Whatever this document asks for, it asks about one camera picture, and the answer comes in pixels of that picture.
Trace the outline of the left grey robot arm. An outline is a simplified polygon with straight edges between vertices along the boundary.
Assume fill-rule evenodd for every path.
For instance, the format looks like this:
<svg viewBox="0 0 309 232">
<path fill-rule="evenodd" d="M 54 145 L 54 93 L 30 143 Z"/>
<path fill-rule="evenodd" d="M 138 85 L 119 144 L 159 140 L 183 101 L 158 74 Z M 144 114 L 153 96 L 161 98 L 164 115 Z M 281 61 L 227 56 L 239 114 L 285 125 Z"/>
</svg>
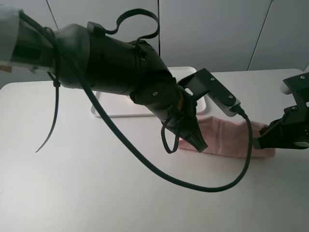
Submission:
<svg viewBox="0 0 309 232">
<path fill-rule="evenodd" d="M 0 62 L 3 65 L 45 70 L 55 87 L 83 89 L 118 139 L 136 154 L 136 148 L 113 124 L 95 91 L 129 96 L 162 123 L 161 134 L 175 135 L 173 153 L 183 139 L 197 151 L 207 148 L 196 117 L 195 98 L 170 73 L 147 43 L 155 31 L 126 43 L 113 38 L 115 30 L 89 22 L 58 31 L 43 27 L 24 11 L 0 8 Z"/>
</svg>

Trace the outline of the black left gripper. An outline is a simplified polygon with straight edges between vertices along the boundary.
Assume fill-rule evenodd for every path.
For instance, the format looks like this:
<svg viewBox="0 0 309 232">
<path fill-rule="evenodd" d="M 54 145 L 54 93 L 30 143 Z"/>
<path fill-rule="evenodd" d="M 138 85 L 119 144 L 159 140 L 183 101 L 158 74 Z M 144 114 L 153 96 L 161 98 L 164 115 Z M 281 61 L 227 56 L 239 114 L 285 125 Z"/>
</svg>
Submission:
<svg viewBox="0 0 309 232">
<path fill-rule="evenodd" d="M 185 89 L 147 89 L 147 108 L 162 123 L 163 142 L 169 130 L 176 140 L 181 138 L 181 149 L 201 153 L 208 148 L 197 123 L 197 101 Z"/>
</svg>

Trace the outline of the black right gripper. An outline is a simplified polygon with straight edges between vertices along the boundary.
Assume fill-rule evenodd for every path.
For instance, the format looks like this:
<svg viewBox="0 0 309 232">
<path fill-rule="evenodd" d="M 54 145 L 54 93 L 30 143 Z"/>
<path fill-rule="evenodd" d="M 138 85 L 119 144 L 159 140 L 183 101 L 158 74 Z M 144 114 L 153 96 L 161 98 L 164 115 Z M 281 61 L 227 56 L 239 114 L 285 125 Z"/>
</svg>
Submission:
<svg viewBox="0 0 309 232">
<path fill-rule="evenodd" d="M 283 82 L 292 91 L 295 105 L 285 108 L 282 118 L 259 131 L 259 136 L 253 139 L 255 149 L 309 147 L 309 76 L 300 74 Z"/>
</svg>

